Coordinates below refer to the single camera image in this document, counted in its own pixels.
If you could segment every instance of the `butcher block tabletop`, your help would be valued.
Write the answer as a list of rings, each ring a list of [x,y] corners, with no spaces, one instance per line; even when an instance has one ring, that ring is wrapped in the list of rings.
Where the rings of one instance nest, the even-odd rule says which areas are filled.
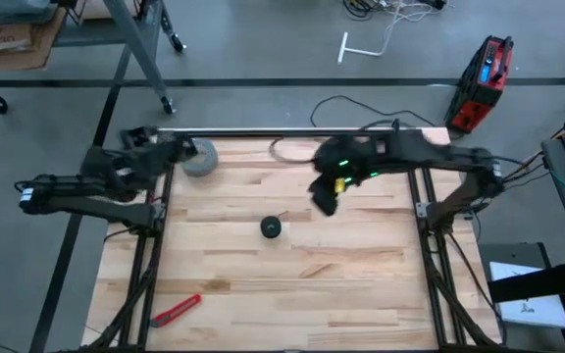
[[[444,128],[423,131],[434,143],[449,141]],[[311,165],[276,162],[268,153],[271,138],[212,140],[219,153],[212,174],[193,178],[176,165],[152,317],[193,294],[202,301],[168,325],[151,328],[146,349],[437,348],[406,174],[351,187],[327,218],[307,192],[317,176]],[[286,158],[308,159],[320,141],[324,138],[290,138],[277,149]],[[438,199],[460,184],[456,172],[432,175]],[[424,200],[424,187],[420,190]],[[280,216],[278,238],[261,234],[266,216]],[[457,220],[453,228],[485,283],[471,223]],[[118,229],[110,226],[109,232]],[[461,303],[499,341],[493,311],[447,242]],[[106,241],[82,344],[95,339],[124,303],[135,244],[130,234]],[[141,306],[130,339],[136,339]],[[454,341],[443,299],[442,306]]]

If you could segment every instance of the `black hockey puck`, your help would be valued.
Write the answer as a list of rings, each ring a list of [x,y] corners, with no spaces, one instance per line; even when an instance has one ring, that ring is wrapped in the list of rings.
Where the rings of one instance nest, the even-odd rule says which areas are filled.
[[[276,216],[268,216],[261,220],[261,232],[266,238],[274,239],[281,234],[282,229],[281,220]]]

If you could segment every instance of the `red box cutter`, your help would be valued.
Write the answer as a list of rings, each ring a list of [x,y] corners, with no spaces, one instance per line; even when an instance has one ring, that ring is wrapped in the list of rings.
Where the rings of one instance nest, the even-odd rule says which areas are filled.
[[[202,301],[202,296],[199,294],[195,294],[192,297],[179,303],[174,308],[156,316],[154,319],[150,321],[149,325],[152,326],[153,328],[161,328],[164,325],[170,323],[173,319],[184,314],[187,310],[194,307],[200,301]]]

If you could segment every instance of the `red power supply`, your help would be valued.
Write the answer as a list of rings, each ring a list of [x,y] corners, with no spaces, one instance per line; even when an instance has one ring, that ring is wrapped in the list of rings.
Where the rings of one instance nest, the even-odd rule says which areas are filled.
[[[444,117],[446,127],[470,133],[486,117],[502,95],[513,47],[510,36],[486,39],[457,83]]]

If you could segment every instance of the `floor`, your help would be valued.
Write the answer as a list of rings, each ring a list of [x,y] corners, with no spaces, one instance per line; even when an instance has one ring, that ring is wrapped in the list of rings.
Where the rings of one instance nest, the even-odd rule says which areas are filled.
[[[348,45],[374,50],[390,17],[375,14],[370,21],[353,22],[336,0],[167,3],[188,49],[177,57],[161,38],[157,61],[165,78],[458,78],[490,34],[511,35],[516,43],[511,77],[565,77],[565,1],[491,6],[483,0],[452,0],[454,8],[439,16],[398,24],[381,58],[346,54],[341,66],[336,54],[342,33],[350,33]],[[55,49],[47,70],[0,73],[0,78],[111,78],[120,53],[119,45]],[[142,78],[134,60],[127,78]],[[490,116],[457,143],[518,159],[537,149],[565,121],[565,85],[536,83],[507,87]],[[18,351],[29,347],[68,215],[24,215],[13,182],[40,173],[75,173],[107,93],[108,88],[0,88],[12,107],[0,117],[0,343]],[[139,125],[309,126],[315,104],[334,94],[383,111],[411,109],[441,124],[453,87],[209,87],[170,93],[178,108],[173,117],[162,113],[151,90],[123,88],[106,146],[117,146],[120,128]],[[345,102],[325,105],[316,115],[320,126],[360,126],[376,119]],[[553,264],[565,262],[565,215],[549,178],[501,195],[481,219],[481,243],[543,241]],[[105,231],[105,222],[82,222],[48,350],[79,344]],[[512,347],[561,351],[560,337],[555,330],[509,330]]]

